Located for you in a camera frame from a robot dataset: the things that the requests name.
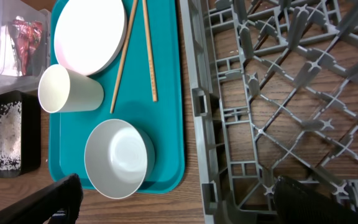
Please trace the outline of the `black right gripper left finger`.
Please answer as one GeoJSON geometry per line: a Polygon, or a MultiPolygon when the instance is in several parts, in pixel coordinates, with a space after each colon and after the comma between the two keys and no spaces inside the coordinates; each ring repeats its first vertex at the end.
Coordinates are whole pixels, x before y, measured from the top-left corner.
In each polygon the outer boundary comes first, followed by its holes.
{"type": "Polygon", "coordinates": [[[75,223],[82,200],[80,178],[70,174],[0,210],[0,223],[75,223]]]}

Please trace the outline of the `pale green plastic cup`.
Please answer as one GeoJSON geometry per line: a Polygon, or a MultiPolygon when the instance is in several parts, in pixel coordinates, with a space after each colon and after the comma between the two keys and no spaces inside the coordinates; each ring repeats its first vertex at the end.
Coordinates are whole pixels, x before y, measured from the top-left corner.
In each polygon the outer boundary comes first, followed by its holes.
{"type": "Polygon", "coordinates": [[[103,102],[104,90],[96,80],[55,64],[40,78],[38,99],[48,113],[93,111],[103,102]]]}

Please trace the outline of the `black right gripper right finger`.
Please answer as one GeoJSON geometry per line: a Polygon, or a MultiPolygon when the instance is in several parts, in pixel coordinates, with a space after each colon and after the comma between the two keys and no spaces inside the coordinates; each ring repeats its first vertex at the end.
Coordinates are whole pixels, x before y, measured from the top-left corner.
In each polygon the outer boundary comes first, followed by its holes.
{"type": "Polygon", "coordinates": [[[358,213],[287,176],[278,178],[273,201],[280,223],[358,224],[358,213]]]}

